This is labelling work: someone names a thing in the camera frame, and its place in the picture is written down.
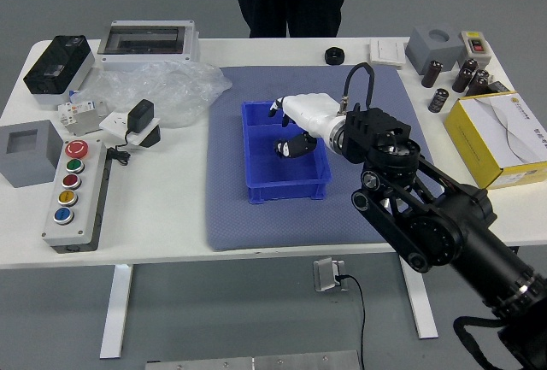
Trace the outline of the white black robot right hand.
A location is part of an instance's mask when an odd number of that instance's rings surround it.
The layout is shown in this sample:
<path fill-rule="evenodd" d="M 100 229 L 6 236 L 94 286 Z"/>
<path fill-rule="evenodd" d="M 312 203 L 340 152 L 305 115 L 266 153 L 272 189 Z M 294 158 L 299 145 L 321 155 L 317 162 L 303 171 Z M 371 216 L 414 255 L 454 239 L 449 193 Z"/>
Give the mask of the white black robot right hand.
<path fill-rule="evenodd" d="M 319 138 L 327 147 L 342 153 L 345 116 L 339 113 L 339 103 L 326 93 L 297 94 L 281 97 L 273 101 L 268 112 L 274 117 L 283 112 L 282 126 L 290 121 L 303 129 L 303 133 L 291 139 L 280 139 L 274 143 L 278 156 L 296 158 L 311 153 Z"/>

